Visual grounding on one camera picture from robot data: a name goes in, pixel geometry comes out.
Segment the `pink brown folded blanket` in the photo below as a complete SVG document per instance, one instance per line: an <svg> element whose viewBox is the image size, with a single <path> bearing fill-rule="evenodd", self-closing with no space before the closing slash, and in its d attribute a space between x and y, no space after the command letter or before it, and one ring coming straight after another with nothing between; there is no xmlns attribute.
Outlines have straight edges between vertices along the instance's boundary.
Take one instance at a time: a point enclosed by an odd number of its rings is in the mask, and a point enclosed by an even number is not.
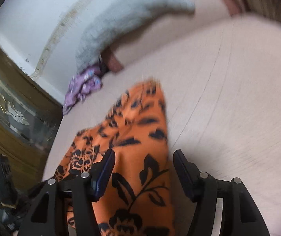
<svg viewBox="0 0 281 236"><path fill-rule="evenodd" d="M241 0L192 0L193 13L169 13L127 33L101 53L109 70L117 73L159 48L218 20L244 11Z"/></svg>

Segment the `dark wooden glass cabinet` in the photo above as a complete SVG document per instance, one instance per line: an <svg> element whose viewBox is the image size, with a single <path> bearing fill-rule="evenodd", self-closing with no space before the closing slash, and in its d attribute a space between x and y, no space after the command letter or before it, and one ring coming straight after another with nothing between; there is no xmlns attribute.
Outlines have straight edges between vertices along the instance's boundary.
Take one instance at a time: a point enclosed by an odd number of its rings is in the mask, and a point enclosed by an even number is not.
<svg viewBox="0 0 281 236"><path fill-rule="evenodd" d="M0 155L9 159L19 193L42 180L62 119L61 105L32 83L0 49ZM0 234L7 235L0 203Z"/></svg>

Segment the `purple floral garment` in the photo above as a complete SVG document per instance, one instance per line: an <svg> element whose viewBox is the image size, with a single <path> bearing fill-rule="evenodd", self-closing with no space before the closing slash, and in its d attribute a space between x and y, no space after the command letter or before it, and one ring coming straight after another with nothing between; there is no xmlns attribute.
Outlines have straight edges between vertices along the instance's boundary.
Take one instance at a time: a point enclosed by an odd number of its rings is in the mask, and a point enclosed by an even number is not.
<svg viewBox="0 0 281 236"><path fill-rule="evenodd" d="M88 66L81 73L74 76L65 94L62 113L65 116L78 103L83 102L86 97L101 88L101 66L100 64Z"/></svg>

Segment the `orange black floral blouse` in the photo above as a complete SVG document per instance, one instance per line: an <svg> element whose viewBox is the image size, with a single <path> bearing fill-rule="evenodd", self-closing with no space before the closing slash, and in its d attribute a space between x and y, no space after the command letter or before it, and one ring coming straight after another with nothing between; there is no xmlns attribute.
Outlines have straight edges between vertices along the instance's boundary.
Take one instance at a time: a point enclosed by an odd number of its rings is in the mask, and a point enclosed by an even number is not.
<svg viewBox="0 0 281 236"><path fill-rule="evenodd" d="M105 152L115 166L104 196L93 204L101 235L174 235L165 100L160 83L137 83L105 120L80 130L54 178L89 172Z"/></svg>

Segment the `grey quilted blanket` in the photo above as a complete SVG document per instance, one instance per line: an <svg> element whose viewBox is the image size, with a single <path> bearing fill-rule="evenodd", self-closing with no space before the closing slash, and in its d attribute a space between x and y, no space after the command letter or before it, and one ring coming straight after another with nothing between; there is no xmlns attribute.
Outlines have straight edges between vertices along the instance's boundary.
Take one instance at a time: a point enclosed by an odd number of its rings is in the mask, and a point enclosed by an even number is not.
<svg viewBox="0 0 281 236"><path fill-rule="evenodd" d="M159 16L173 12L192 13L191 0L116 0L84 29L75 54L77 73L97 63L115 40Z"/></svg>

